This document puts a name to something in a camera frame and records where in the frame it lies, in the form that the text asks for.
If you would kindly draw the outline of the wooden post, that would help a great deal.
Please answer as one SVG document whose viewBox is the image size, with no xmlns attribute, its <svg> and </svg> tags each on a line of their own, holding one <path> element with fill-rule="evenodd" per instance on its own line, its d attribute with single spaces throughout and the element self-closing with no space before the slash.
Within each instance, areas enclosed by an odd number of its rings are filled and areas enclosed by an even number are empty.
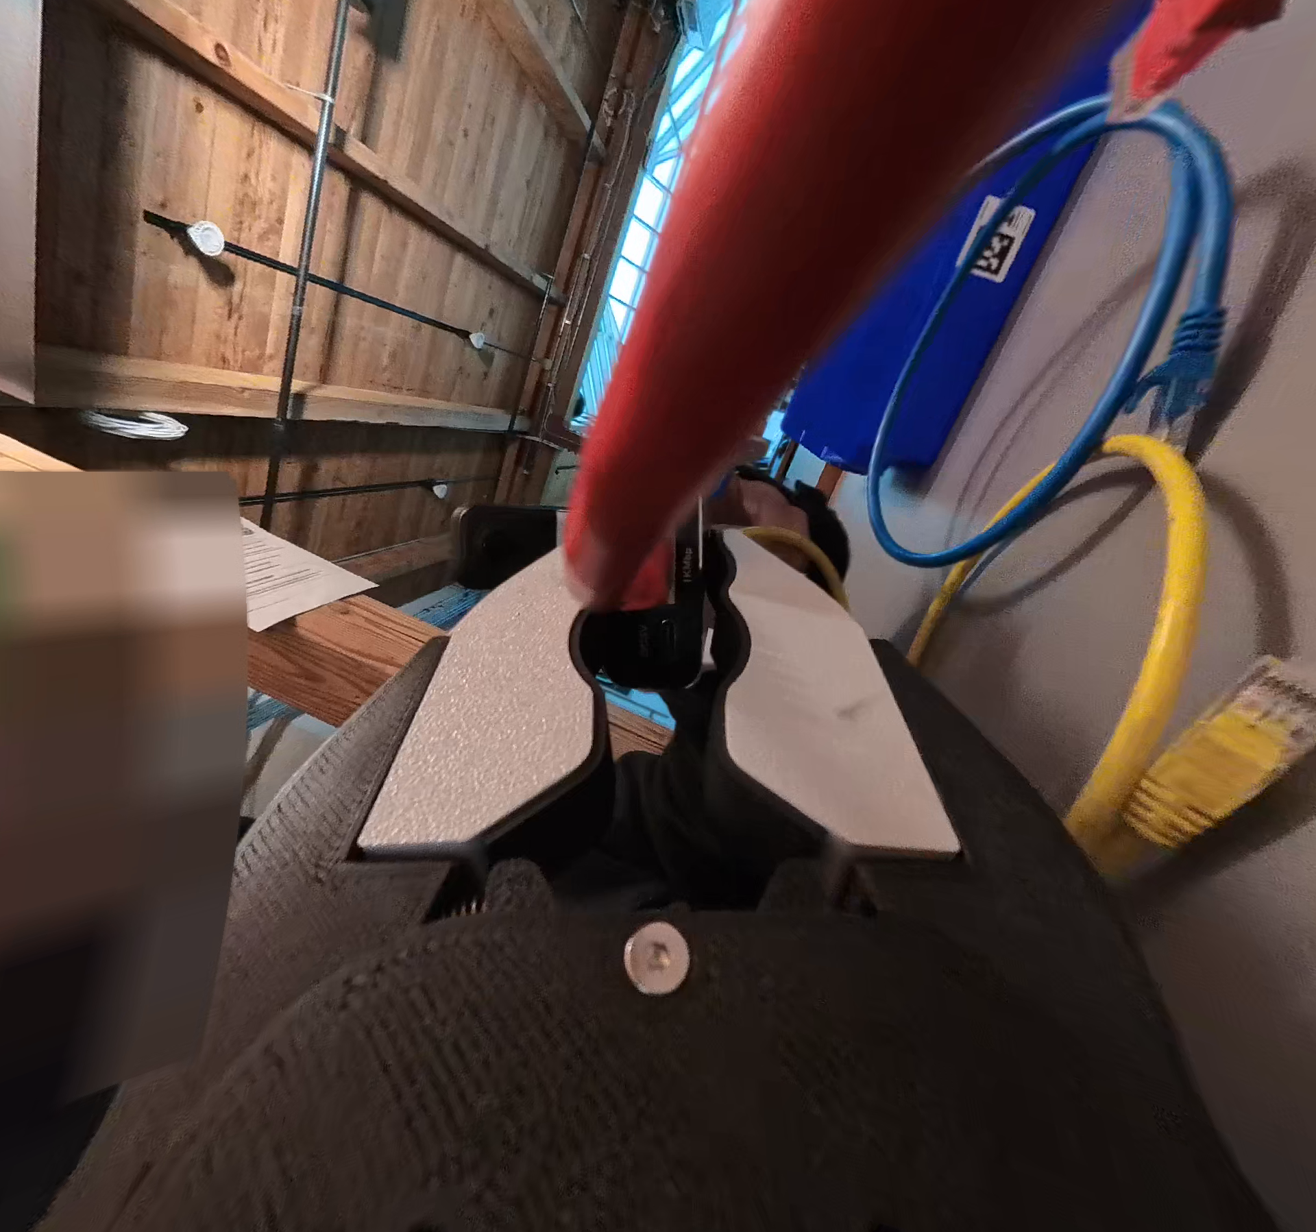
<svg viewBox="0 0 1316 1232">
<path fill-rule="evenodd" d="M 249 632 L 247 686 L 339 728 L 425 647 L 442 645 L 480 600 L 459 587 L 407 607 L 360 594 Z"/>
</svg>

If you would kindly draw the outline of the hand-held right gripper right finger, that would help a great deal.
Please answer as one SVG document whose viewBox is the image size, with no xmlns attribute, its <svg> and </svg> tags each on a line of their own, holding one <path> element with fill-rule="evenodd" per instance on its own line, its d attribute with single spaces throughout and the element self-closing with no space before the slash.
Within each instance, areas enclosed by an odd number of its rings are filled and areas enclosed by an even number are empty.
<svg viewBox="0 0 1316 1232">
<path fill-rule="evenodd" d="M 861 626 L 745 532 L 722 532 L 722 547 L 728 615 L 746 649 L 720 705 L 731 771 L 859 857 L 959 857 Z"/>
</svg>

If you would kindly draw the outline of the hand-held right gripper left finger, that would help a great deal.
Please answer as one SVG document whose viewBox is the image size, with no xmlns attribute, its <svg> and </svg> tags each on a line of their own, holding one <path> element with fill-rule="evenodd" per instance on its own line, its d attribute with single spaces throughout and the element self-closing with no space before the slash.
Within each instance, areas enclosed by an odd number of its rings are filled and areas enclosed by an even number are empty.
<svg viewBox="0 0 1316 1232">
<path fill-rule="evenodd" d="M 551 549 L 450 634 L 358 831 L 367 863 L 570 863 L 609 825 L 609 728 Z"/>
</svg>

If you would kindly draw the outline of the black network splitter box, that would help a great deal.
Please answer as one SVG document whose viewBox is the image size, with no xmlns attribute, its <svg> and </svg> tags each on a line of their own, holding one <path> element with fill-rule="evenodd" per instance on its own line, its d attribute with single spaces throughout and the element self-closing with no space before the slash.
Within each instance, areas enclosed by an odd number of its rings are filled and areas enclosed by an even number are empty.
<svg viewBox="0 0 1316 1232">
<path fill-rule="evenodd" d="M 585 613 L 583 666 L 621 690 L 681 690 L 698 681 L 705 613 L 700 519 L 639 566 L 615 611 Z"/>
</svg>

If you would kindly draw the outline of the paper notice sheet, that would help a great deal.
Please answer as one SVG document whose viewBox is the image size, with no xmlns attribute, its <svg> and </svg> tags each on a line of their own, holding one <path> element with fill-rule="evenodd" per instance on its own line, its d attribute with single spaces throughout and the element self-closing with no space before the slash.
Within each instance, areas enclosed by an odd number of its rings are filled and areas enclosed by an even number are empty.
<svg viewBox="0 0 1316 1232">
<path fill-rule="evenodd" d="M 298 549 L 245 519 L 238 523 L 245 622 L 253 634 L 375 589 L 369 579 Z"/>
</svg>

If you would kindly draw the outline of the blue plastic bin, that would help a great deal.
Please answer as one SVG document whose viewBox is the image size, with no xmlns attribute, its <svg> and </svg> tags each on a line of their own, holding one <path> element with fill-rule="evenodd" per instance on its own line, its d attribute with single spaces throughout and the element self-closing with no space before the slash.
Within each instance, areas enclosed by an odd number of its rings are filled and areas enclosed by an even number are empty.
<svg viewBox="0 0 1316 1232">
<path fill-rule="evenodd" d="M 1043 138 L 947 207 L 827 354 L 801 375 L 780 422 L 782 438 L 827 467 L 867 472 L 897 375 L 951 273 L 1000 198 L 1052 144 Z M 1088 145 L 1066 155 L 985 243 L 912 375 L 884 453 L 889 467 L 923 470 L 940 457 L 1092 153 Z"/>
</svg>

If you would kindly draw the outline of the grey desk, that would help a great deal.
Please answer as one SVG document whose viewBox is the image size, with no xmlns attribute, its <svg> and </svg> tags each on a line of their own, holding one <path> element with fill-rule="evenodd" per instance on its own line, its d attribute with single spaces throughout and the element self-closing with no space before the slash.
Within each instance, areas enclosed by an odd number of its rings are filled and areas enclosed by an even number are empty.
<svg viewBox="0 0 1316 1232">
<path fill-rule="evenodd" d="M 1195 420 L 1208 585 L 1167 735 L 1259 658 L 1313 669 L 1313 0 L 1287 0 L 1178 89 L 1235 181 L 1227 337 Z M 1159 243 L 1158 142 L 1109 142 L 938 465 L 891 480 L 899 542 L 977 532 L 1054 461 L 1126 346 Z M 1163 519 L 1143 470 L 1083 470 L 964 591 L 927 677 L 1064 810 L 1150 632 Z M 1208 1111 L 1285 1231 L 1313 1229 L 1313 758 L 1126 895 Z"/>
</svg>

